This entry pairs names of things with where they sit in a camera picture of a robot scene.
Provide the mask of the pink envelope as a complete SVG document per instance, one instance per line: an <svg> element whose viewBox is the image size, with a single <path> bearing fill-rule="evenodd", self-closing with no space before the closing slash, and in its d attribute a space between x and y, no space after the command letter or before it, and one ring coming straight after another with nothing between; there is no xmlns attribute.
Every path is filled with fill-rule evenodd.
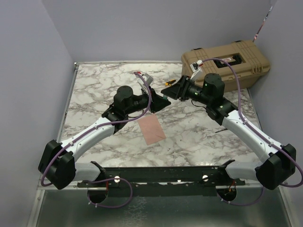
<svg viewBox="0 0 303 227"><path fill-rule="evenodd" d="M147 145L166 139L156 114L140 118L138 123Z"/></svg>

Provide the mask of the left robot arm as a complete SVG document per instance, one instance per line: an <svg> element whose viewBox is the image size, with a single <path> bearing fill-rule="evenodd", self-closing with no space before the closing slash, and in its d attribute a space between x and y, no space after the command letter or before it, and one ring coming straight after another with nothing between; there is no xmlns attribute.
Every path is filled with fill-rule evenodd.
<svg viewBox="0 0 303 227"><path fill-rule="evenodd" d="M93 161L83 164L77 163L77 160L101 140L121 130L131 121L130 114L137 111L156 113L170 104L167 98L156 94L152 88L137 96L131 87L121 86L113 103L91 126L62 142L52 140L47 143L38 166L42 174L41 185L54 185L60 190L71 182L85 181L95 187L101 186L105 179L104 168Z"/></svg>

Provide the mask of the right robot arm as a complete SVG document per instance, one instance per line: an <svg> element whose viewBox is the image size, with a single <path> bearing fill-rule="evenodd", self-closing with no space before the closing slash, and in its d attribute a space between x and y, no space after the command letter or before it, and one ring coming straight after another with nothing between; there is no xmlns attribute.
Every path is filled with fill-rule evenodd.
<svg viewBox="0 0 303 227"><path fill-rule="evenodd" d="M210 73L205 76L202 87L189 77L182 76L176 84L161 93L174 100L191 99L206 105L207 115L238 136L259 158L258 162L229 163L217 174L221 184L228 185L239 178L258 181L273 190L294 174L295 165L291 159L296 157L296 150L291 144L284 146L270 138L240 115L238 107L223 96L224 88L221 77Z"/></svg>

